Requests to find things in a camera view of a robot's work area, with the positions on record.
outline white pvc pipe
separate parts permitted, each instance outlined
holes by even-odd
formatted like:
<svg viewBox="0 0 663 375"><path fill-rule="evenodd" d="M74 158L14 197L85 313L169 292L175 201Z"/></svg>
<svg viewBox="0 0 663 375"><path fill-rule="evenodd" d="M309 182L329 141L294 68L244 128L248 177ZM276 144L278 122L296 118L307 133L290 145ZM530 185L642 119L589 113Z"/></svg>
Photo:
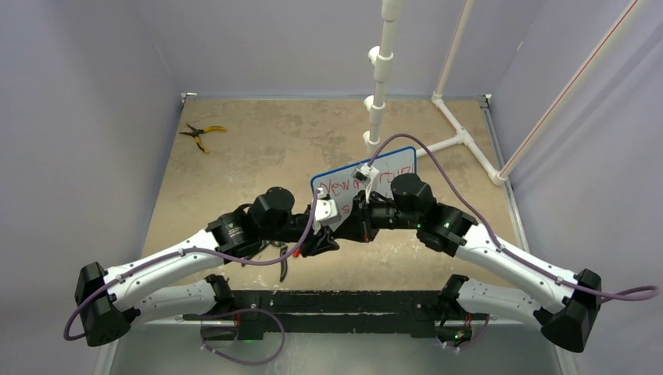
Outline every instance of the white pvc pipe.
<svg viewBox="0 0 663 375"><path fill-rule="evenodd" d="M490 180L495 184L495 185L500 185L503 183L503 181L499 181L496 179L497 177L497 170L493 167L493 164L486 158L486 156L483 154L481 149L477 146L475 139L472 137L472 135L468 132L467 129L465 129L461 123L458 121L458 119L453 115L451 110L449 110L449 107L444 104L444 101L440 98L434 99L433 104L435 104L435 107L437 107L440 111L442 111L442 114L446 117L447 120L451 123L451 126L456 130L456 137L460 137L462 140L462 143L465 144L472 154L475 156L475 158L478 160L478 163L481 164L484 170L488 173L488 177Z"/></svg>
<svg viewBox="0 0 663 375"><path fill-rule="evenodd" d="M582 63L582 65L578 68L578 70L575 72L571 80L564 86L564 89L559 93L559 95L555 98L553 103L548 107L546 112L541 116L539 121L536 122L536 125L532 129L532 131L529 132L525 140L521 143L521 145L518 147L516 152L511 156L509 161L504 164L504 168L497 174L497 178L504 181L509 177L509 174L511 171L514 170L514 168L517 166L517 164L521 161L523 156L525 156L530 148L536 143L536 141L541 138L541 134L545 131L545 129L548 128L550 123L552 122L553 118L560 112L560 110L564 107L565 104L568 103L568 100L570 97L572 97L572 94L574 93L573 85L575 82L578 80L578 78L587 71L587 67L590 65L592 61L597 61L601 57L605 57L604 53L599 53L602 48L606 45L606 41L615 36L618 35L618 33L621 33L624 28L619 28L620 25L622 25L622 22L630 13L633 12L633 8L635 5L638 3L639 0L632 0L629 5L624 9L622 14L617 18L615 23L612 24L610 29L605 33L605 35L601 38L600 42L597 44L596 47L594 47L594 50L590 53L589 56L587 56L587 59L585 59L585 62Z"/></svg>
<svg viewBox="0 0 663 375"><path fill-rule="evenodd" d="M454 31L453 33L453 39L451 40L449 51L446 53L446 59L444 60L444 65L442 66L442 72L439 74L439 80L434 94L434 96L436 96L437 98L442 97L444 86L446 85L446 79L449 77L449 72L451 71L453 60L456 58L458 47L461 45L461 39L463 37L463 33L465 32L465 27L468 24L468 19L470 18L470 12L474 4L475 0L465 0L465 2L463 3L463 10L461 11L461 17L460 19L458 19L458 24L456 25L456 31Z"/></svg>
<svg viewBox="0 0 663 375"><path fill-rule="evenodd" d="M369 135L364 135L364 141L367 145L368 153L376 149L376 144L380 142L380 126L384 114L376 115L376 111L385 110L385 98L387 95L387 76L391 60L393 58L393 46L396 41L396 21L400 17L403 8L403 0L382 0L382 36L380 37L380 49L378 55L373 61L375 65L374 79L375 91L373 93L370 122L371 129Z"/></svg>
<svg viewBox="0 0 663 375"><path fill-rule="evenodd" d="M456 134L453 137L449 139L445 139L444 141L434 143L430 146L427 146L431 152L437 152L439 150L442 150L444 148L448 148L451 146L455 145L462 145L464 142L465 136L463 134ZM421 158L422 156L427 155L426 151L424 151L423 148L419 148L417 150L417 157Z"/></svg>
<svg viewBox="0 0 663 375"><path fill-rule="evenodd" d="M444 101L442 99L434 100L433 104L440 111L442 111L442 114L446 117L447 120L449 120L451 126L456 130L456 133L465 131L465 128L461 125L460 122L458 122L458 119L453 115L449 107L447 107L446 104L444 104Z"/></svg>
<svg viewBox="0 0 663 375"><path fill-rule="evenodd" d="M382 21L382 36L380 37L380 56L389 57L393 52L396 41L396 20Z"/></svg>

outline blue whiteboard frame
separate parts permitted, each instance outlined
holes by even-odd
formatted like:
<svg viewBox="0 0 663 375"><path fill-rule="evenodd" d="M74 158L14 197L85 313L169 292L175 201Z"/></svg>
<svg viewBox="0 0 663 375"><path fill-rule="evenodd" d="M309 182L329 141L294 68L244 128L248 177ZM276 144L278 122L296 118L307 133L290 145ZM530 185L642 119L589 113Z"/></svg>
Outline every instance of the blue whiteboard frame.
<svg viewBox="0 0 663 375"><path fill-rule="evenodd" d="M405 147L403 147L403 148L399 148L399 149L394 150L394 151L385 152L384 154L380 154L380 155L378 156L377 159L381 159L381 158L384 158L385 156L389 156L389 155L392 155L392 154L396 154L396 153L398 153L398 152L403 152L403 151L406 151L406 150L408 150L408 149L409 149L409 150L412 150L412 154L414 155L414 173L416 174L416 173L417 173L417 150L415 150L414 147L412 147L412 146L405 146ZM320 174L318 174L318 175L315 175L315 176L311 177L311 182L310 182L310 185L311 185L311 192L315 191L315 187L313 186L313 181L315 181L316 178L318 178L318 177L323 177L323 176L327 176L328 174L331 174L331 173L334 173L334 172L338 172L338 171L340 171L340 170L347 170L348 168L353 168L353 167L358 166L358 165L360 165L360 164L364 164L364 163L367 162L368 160L370 160L370 159L364 159L364 160L362 160L362 161L360 161L360 162L355 162L355 163L353 163L353 164L348 164L347 166L341 166L341 167L339 167L339 168L336 168L335 170L329 170L329 171L327 171L327 172L320 173Z"/></svg>

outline red writing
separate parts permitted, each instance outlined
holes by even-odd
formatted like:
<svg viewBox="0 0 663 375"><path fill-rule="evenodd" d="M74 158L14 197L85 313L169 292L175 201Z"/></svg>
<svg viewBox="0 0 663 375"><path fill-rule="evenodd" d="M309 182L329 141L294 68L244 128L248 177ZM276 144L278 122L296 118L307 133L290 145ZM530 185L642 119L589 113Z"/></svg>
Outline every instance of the red writing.
<svg viewBox="0 0 663 375"><path fill-rule="evenodd" d="M400 168L398 170L380 172L380 174L376 179L376 182L378 183L378 186L382 184L391 184L393 179L396 178L397 176L412 172L414 172L414 165L404 166L403 168ZM338 197L339 195L341 195L341 193L343 193L344 191L348 191L350 189L358 191L362 188L359 181L354 179L350 180L349 178L345 180L329 179L327 183L320 182L319 187L324 188L332 197ZM347 206L344 206L342 210L344 213L349 213L349 208L346 211L346 207Z"/></svg>

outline cable clip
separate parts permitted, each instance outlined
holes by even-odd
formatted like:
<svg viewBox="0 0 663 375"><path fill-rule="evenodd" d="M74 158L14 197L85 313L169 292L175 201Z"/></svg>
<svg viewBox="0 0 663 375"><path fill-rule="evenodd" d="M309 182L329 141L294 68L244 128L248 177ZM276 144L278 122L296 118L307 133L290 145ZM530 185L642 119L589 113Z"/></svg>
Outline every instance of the cable clip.
<svg viewBox="0 0 663 375"><path fill-rule="evenodd" d="M366 202L368 202L368 198L371 195L373 181L379 175L380 171L374 166L369 166L367 162L362 166L358 166L352 173L352 177L364 186Z"/></svg>

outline vertical white pipe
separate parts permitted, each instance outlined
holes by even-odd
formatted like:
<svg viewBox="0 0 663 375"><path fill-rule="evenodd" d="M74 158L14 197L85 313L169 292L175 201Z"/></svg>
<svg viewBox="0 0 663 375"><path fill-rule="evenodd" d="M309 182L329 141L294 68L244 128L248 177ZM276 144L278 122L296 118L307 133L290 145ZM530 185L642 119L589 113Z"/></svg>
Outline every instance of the vertical white pipe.
<svg viewBox="0 0 663 375"><path fill-rule="evenodd" d="M386 64L391 64L393 57L393 46L396 41L396 21L400 17L400 11L403 8L403 0L382 0L382 36L380 37L380 51L378 52L377 60L387 60ZM381 74L377 70L374 73L375 77L375 91L373 93L373 106L369 111L384 111L385 98L387 93L387 74ZM371 114L371 129L369 131L368 140L376 144L380 141L380 126L382 125L382 118L384 113Z"/></svg>
<svg viewBox="0 0 663 375"><path fill-rule="evenodd" d="M465 32L465 27L468 24L468 19L470 18L470 13L474 4L475 0L465 0L463 3L461 17L458 19L456 31L453 33L453 39L451 40L449 51L446 53L446 59L444 60L444 65L442 66L442 72L439 74L437 88L435 89L435 96L438 98L442 97L444 86L446 85L446 79L449 77L449 72L451 71L453 60L456 58L456 52L458 52L458 47L461 45L461 39L463 38L463 33Z"/></svg>

